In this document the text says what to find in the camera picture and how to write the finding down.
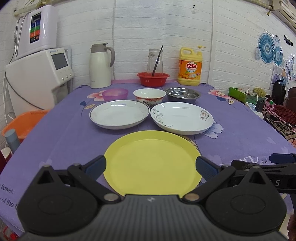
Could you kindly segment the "white plate floral pattern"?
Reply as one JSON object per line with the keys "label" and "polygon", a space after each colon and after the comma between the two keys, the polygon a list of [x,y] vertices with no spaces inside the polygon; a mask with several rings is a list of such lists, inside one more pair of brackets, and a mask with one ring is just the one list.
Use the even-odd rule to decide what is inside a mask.
{"label": "white plate floral pattern", "polygon": [[177,135],[197,135],[210,129],[213,116],[207,110],[184,102],[165,102],[154,106],[150,115],[156,125]]}

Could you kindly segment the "white plate grey rim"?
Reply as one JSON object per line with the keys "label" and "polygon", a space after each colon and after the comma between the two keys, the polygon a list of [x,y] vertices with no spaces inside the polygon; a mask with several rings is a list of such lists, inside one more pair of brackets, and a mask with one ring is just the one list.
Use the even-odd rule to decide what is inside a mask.
{"label": "white plate grey rim", "polygon": [[150,108],[134,100],[114,100],[94,107],[90,120],[107,130],[124,130],[142,123],[149,115]]}

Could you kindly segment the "purple translucent plastic bowl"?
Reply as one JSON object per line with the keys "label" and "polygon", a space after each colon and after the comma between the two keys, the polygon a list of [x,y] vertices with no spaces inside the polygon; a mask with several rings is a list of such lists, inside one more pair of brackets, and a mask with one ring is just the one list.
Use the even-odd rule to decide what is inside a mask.
{"label": "purple translucent plastic bowl", "polygon": [[102,92],[102,96],[105,101],[126,99],[128,90],[124,88],[112,88]]}

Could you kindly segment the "white bowl red pattern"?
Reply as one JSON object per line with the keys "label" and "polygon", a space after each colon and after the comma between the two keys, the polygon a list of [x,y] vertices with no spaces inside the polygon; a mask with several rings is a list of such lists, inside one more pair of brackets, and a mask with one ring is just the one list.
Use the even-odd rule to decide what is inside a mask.
{"label": "white bowl red pattern", "polygon": [[137,101],[145,103],[149,108],[153,108],[163,101],[166,92],[156,88],[142,88],[135,90],[133,95]]}

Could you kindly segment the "brown hat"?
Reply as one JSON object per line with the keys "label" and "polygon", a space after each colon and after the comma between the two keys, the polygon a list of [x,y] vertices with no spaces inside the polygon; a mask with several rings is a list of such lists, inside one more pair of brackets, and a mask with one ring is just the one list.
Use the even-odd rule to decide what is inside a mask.
{"label": "brown hat", "polygon": [[296,87],[289,89],[286,100],[286,108],[295,112],[296,109]]}

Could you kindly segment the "yellow plastic plate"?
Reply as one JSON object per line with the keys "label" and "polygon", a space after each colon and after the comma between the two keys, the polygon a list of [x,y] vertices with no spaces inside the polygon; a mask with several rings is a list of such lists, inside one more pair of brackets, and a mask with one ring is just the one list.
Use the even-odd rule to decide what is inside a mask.
{"label": "yellow plastic plate", "polygon": [[200,156],[186,137],[163,131],[139,131],[113,142],[104,154],[104,178],[118,194],[178,195],[195,189],[202,177]]}

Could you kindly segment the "black kettle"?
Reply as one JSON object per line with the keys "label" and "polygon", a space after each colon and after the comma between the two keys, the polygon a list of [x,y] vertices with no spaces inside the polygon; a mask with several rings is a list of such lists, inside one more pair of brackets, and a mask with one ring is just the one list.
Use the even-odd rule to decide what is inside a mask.
{"label": "black kettle", "polygon": [[278,80],[273,84],[271,99],[275,104],[283,105],[285,99],[286,86],[282,80]]}

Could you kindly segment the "green box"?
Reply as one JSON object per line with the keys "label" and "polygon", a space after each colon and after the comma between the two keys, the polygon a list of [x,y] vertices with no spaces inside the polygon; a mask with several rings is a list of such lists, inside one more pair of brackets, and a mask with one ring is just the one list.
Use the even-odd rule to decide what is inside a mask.
{"label": "green box", "polygon": [[242,102],[243,104],[245,104],[246,102],[256,104],[258,100],[259,101],[266,100],[265,97],[260,97],[260,96],[257,97],[256,95],[249,95],[249,94],[239,91],[237,88],[234,88],[234,87],[229,88],[228,95],[230,97]]}

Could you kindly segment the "stainless steel bowl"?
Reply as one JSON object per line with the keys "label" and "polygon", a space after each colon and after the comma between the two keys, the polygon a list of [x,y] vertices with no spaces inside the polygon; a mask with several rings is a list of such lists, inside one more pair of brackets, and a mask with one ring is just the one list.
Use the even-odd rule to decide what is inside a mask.
{"label": "stainless steel bowl", "polygon": [[201,94],[196,90],[184,88],[184,87],[171,87],[166,91],[166,95],[169,101],[173,102],[185,102],[194,104]]}

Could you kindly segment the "white water dispenser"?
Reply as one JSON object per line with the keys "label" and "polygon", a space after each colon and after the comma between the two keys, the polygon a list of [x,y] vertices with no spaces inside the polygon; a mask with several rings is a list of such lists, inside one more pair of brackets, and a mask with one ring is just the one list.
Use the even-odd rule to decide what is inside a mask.
{"label": "white water dispenser", "polygon": [[8,64],[6,80],[16,116],[54,108],[68,94],[74,77],[70,48],[40,51]]}

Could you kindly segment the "yellow dish soap bottle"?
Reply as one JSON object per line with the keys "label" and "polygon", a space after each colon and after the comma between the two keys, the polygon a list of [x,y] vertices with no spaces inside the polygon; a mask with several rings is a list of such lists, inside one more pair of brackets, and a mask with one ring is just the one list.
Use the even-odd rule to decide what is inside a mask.
{"label": "yellow dish soap bottle", "polygon": [[197,52],[191,48],[180,49],[177,78],[180,85],[198,86],[200,84],[203,63],[202,48],[205,46],[199,45]]}

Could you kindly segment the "black straw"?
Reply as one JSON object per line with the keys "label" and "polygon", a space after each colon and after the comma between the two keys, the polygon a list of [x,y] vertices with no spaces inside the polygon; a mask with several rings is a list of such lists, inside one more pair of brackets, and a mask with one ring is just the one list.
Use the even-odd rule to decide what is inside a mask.
{"label": "black straw", "polygon": [[152,77],[154,77],[154,74],[155,74],[155,72],[156,72],[156,68],[157,68],[157,66],[158,66],[159,59],[160,59],[160,56],[161,56],[162,51],[163,51],[163,45],[161,46],[161,48],[160,48],[160,50],[159,50],[159,54],[158,54],[158,57],[157,57],[157,59],[156,59],[156,63],[155,63],[155,65],[154,65],[154,69],[153,69],[153,72],[152,72]]}

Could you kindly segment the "clear glass carafe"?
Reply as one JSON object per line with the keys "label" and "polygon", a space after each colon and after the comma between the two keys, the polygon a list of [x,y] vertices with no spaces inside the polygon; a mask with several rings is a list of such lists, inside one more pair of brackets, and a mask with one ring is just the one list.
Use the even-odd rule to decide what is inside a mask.
{"label": "clear glass carafe", "polygon": [[[159,50],[160,49],[149,49],[149,55],[148,55],[148,58],[147,58],[147,73],[152,74],[153,69],[154,69],[154,65],[156,63],[156,59],[157,59],[158,54],[159,54]],[[163,51],[162,51],[160,59],[159,59],[158,66],[156,68],[155,75],[157,73],[163,73],[163,72],[164,72],[164,70],[163,70]]]}

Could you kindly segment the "air conditioner unit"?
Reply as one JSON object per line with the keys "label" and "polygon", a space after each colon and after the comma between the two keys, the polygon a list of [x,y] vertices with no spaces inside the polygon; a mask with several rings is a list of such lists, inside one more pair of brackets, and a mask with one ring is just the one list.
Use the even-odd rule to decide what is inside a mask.
{"label": "air conditioner unit", "polygon": [[268,10],[276,15],[295,34],[295,7],[290,1],[270,0],[268,1]]}

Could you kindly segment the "white water purifier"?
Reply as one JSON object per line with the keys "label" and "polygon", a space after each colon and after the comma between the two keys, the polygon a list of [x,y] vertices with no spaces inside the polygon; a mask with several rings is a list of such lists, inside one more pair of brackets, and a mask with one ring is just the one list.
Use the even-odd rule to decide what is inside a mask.
{"label": "white water purifier", "polygon": [[46,5],[21,17],[15,27],[14,56],[20,59],[57,46],[58,11]]}

